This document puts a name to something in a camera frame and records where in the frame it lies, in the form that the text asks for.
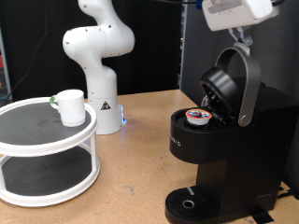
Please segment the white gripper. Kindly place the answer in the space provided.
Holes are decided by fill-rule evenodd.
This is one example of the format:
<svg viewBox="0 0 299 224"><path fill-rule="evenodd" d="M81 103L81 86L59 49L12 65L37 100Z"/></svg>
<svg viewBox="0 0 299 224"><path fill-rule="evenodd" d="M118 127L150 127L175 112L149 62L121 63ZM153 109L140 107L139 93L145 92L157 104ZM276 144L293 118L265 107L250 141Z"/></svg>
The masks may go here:
<svg viewBox="0 0 299 224"><path fill-rule="evenodd" d="M235 42L246 46L253 44L249 25L261 23L279 13L272 0L203 0L202 9L211 31L228 29Z"/></svg>

